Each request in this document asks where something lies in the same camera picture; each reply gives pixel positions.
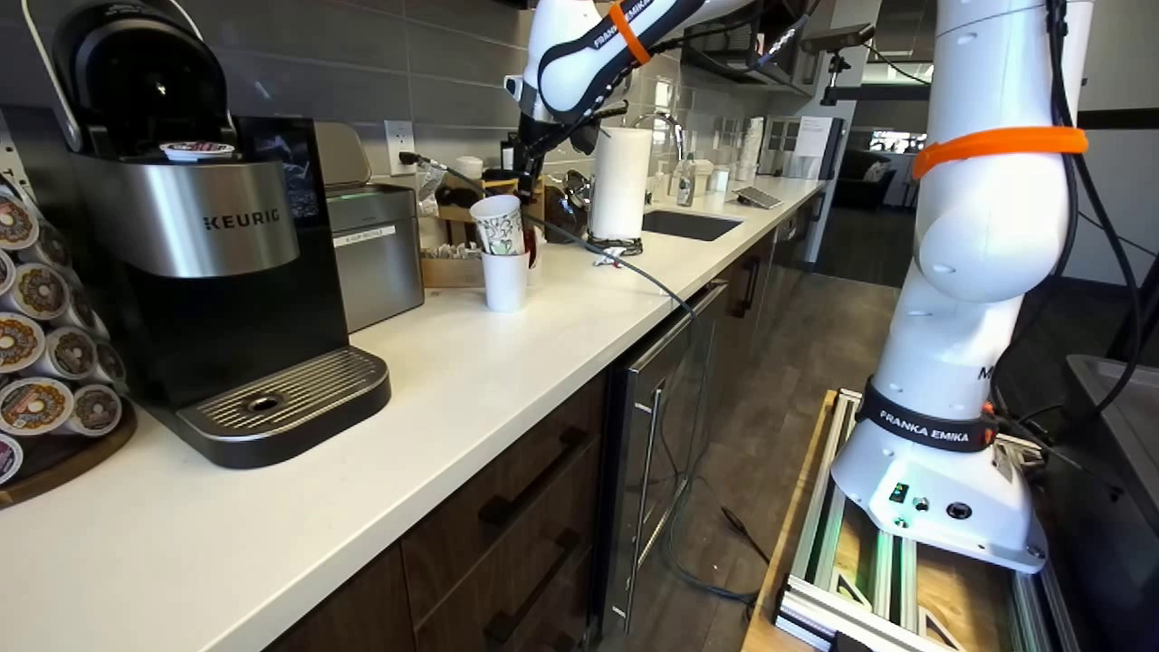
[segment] coffee maker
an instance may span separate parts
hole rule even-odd
[[[177,0],[85,8],[50,47],[26,20],[58,116],[5,121],[134,397],[222,466],[389,406],[389,365],[347,343],[313,121],[231,116]]]

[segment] kitchen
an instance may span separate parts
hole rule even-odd
[[[231,69],[241,111],[303,111],[363,122],[363,133],[382,121],[412,121],[422,151],[443,158],[498,154],[498,140],[513,122],[513,105],[498,81],[521,69],[521,47],[513,43],[525,40],[530,12],[472,0],[294,4],[294,12],[286,4],[189,4],[189,12]],[[16,4],[5,4],[0,31],[5,43],[26,40]],[[35,60],[26,47],[6,60],[21,60],[26,75],[5,75],[0,98],[35,101],[49,95],[49,86],[35,86]],[[748,101],[762,105],[762,95],[743,95],[734,101],[738,116],[751,116]],[[743,227],[728,235],[731,251],[657,239],[649,269],[678,295],[699,290],[773,222],[789,217],[812,196],[812,185],[777,185],[777,191],[778,210],[738,210]],[[108,614],[80,606],[92,625],[87,641],[97,641],[97,634],[117,641],[125,630],[142,634],[138,647],[254,647],[272,641],[672,313],[667,297],[640,279],[589,269],[576,251],[552,251],[533,282],[525,316],[536,317],[478,317],[476,297],[447,297],[427,299],[417,316],[356,334],[359,346],[389,360],[394,397],[376,420],[294,465],[222,473],[177,439],[150,435],[157,425],[142,416],[142,439],[73,490],[92,486],[87,499],[97,499],[107,495],[101,473],[117,473],[125,482],[117,493],[134,493],[138,505],[125,514],[101,514],[94,546],[108,559],[132,546],[150,549],[142,553],[150,564],[134,564],[138,553],[134,561],[108,561],[108,576],[97,578],[101,590],[92,596],[142,610]],[[499,385],[490,379],[492,369],[512,361],[517,361],[517,373]],[[35,532],[21,538],[16,559],[58,549],[50,572],[92,576],[97,559],[70,561],[73,553],[61,549],[75,538],[70,518],[92,518],[92,505],[49,499],[66,508],[49,518],[35,518],[33,505],[6,514]],[[29,572],[21,582],[35,582],[49,569],[26,564],[17,572]]]

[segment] dark wood cabinet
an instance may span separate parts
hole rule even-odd
[[[606,379],[589,379],[272,647],[580,647],[600,408]]]

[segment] kitchen counter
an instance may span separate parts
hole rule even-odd
[[[633,257],[682,297],[792,217],[815,181],[762,181],[773,210],[716,243],[646,232]],[[571,246],[544,246],[521,313],[478,290],[350,336],[391,365],[370,420],[260,470],[222,470],[157,425],[92,473],[0,509],[5,647],[260,647],[391,546],[536,420],[598,378],[672,297]]]

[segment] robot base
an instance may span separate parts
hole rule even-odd
[[[1041,572],[1048,561],[1013,443],[941,453],[862,420],[835,465],[835,482],[890,536],[1013,572]]]

